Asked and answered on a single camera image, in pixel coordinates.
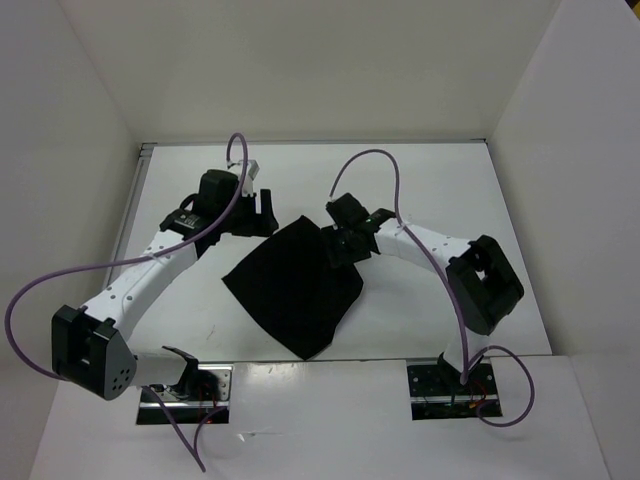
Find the black skirt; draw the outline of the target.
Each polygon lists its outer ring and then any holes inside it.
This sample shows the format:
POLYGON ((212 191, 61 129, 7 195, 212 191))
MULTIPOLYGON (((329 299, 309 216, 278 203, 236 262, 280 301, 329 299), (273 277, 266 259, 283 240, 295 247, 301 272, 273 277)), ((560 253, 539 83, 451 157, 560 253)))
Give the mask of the black skirt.
POLYGON ((321 229, 305 216, 261 243, 222 281, 258 326, 302 360, 331 345, 364 287, 354 266, 330 266, 321 229))

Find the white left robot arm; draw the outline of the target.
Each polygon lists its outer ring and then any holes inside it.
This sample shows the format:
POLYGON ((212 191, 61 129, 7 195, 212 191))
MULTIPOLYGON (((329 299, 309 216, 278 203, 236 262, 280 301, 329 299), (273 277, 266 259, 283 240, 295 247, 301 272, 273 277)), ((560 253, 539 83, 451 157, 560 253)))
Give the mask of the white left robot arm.
POLYGON ((192 397, 197 358, 169 346, 135 353, 127 342, 162 293, 223 235, 267 238, 278 229, 270 190, 253 189, 258 172, 256 161, 207 171, 198 191, 161 222, 145 261, 81 307, 62 306, 51 326, 53 372, 105 400, 129 386, 151 385, 163 385, 176 399, 192 397))

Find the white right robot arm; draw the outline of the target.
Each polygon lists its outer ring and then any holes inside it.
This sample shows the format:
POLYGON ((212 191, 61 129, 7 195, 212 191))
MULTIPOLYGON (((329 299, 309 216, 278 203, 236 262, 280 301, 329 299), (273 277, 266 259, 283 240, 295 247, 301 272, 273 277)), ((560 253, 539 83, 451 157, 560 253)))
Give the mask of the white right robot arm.
POLYGON ((465 240, 403 223, 395 213, 361 206, 326 204, 333 224, 321 229, 334 267, 354 265, 374 255, 401 259, 437 275, 449 295, 458 326, 440 355, 438 380, 450 393, 473 381, 488 339, 524 297, 524 287, 494 238, 465 240))

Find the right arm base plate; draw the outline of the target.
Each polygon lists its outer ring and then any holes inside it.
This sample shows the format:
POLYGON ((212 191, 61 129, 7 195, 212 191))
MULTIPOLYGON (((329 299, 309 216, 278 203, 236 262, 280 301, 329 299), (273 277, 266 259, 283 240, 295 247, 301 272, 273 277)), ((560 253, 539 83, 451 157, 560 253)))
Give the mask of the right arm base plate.
POLYGON ((435 360, 406 365, 413 421, 467 419, 482 408, 485 417, 502 416, 493 367, 481 363, 465 386, 451 387, 440 375, 435 360))

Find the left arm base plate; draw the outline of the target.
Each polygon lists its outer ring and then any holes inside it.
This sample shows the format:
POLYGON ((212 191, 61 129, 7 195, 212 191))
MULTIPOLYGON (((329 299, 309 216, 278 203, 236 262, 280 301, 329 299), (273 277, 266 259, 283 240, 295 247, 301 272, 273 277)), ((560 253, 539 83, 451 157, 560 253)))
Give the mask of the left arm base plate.
POLYGON ((232 364, 201 364, 196 378, 180 391, 152 385, 151 393, 140 394, 136 424, 169 424, 159 399, 178 425, 228 424, 233 372, 232 364))

